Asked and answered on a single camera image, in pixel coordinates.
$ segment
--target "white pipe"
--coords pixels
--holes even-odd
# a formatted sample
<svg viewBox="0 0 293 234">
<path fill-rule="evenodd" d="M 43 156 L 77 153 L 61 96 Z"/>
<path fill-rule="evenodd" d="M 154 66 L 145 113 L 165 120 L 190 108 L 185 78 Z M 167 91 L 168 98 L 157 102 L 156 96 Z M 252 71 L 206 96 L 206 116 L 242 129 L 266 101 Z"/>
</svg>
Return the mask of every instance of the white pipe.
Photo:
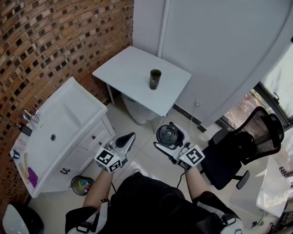
<svg viewBox="0 0 293 234">
<path fill-rule="evenodd" d="M 163 52 L 163 45 L 164 45 L 165 32 L 166 32 L 168 15 L 169 15 L 170 2 L 171 2 L 171 0 L 165 0 L 162 26 L 161 26 L 161 35 L 160 35 L 160 41 L 159 41 L 159 48 L 157 50 L 157 56 L 159 58 L 162 56 L 162 52 Z"/>
</svg>

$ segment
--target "tabletop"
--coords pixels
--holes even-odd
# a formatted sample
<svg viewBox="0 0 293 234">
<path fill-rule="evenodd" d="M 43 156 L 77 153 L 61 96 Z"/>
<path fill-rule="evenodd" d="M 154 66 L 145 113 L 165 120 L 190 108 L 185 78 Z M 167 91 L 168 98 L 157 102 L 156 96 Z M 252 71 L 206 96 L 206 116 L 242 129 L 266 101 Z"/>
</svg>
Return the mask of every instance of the tabletop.
<svg viewBox="0 0 293 234">
<path fill-rule="evenodd" d="M 152 69 L 162 72 L 156 90 L 149 87 Z M 92 74 L 162 117 L 168 113 L 191 77 L 175 65 L 132 46 Z"/>
</svg>

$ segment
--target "chair backrest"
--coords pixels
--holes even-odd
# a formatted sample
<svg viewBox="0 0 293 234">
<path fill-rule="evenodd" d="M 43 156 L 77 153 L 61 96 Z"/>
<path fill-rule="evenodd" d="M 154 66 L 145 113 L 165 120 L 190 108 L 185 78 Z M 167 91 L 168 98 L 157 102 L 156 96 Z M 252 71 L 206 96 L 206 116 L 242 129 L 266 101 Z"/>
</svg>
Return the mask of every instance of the chair backrest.
<svg viewBox="0 0 293 234">
<path fill-rule="evenodd" d="M 261 106 L 255 108 L 248 119 L 231 133 L 237 135 L 242 132 L 249 133 L 256 145 L 254 155 L 242 157 L 241 162 L 244 165 L 279 152 L 284 139 L 284 129 L 278 116 L 274 113 L 268 114 Z"/>
</svg>

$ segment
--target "person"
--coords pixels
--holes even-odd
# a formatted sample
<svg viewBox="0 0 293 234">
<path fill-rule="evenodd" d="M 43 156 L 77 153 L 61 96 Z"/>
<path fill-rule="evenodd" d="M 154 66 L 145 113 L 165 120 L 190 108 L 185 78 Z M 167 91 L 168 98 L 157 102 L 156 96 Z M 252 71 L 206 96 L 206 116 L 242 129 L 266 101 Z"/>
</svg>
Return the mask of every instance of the person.
<svg viewBox="0 0 293 234">
<path fill-rule="evenodd" d="M 179 189 L 146 177 L 139 169 L 109 201 L 113 173 L 103 170 L 83 207 L 66 214 L 65 233 L 242 233 L 241 228 L 221 232 L 228 219 L 239 220 L 238 216 L 209 191 L 196 167 L 185 176 L 192 203 Z"/>
</svg>

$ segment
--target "dark patterned cup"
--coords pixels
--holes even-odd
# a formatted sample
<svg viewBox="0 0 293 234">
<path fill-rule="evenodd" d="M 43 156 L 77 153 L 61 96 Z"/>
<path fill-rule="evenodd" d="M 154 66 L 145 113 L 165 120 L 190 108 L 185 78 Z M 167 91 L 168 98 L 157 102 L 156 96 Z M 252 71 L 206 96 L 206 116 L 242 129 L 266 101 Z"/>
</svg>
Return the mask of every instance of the dark patterned cup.
<svg viewBox="0 0 293 234">
<path fill-rule="evenodd" d="M 157 89 L 161 75 L 162 75 L 162 73 L 160 70 L 157 70 L 157 69 L 151 70 L 151 78 L 150 78 L 150 89 L 151 90 Z"/>
</svg>

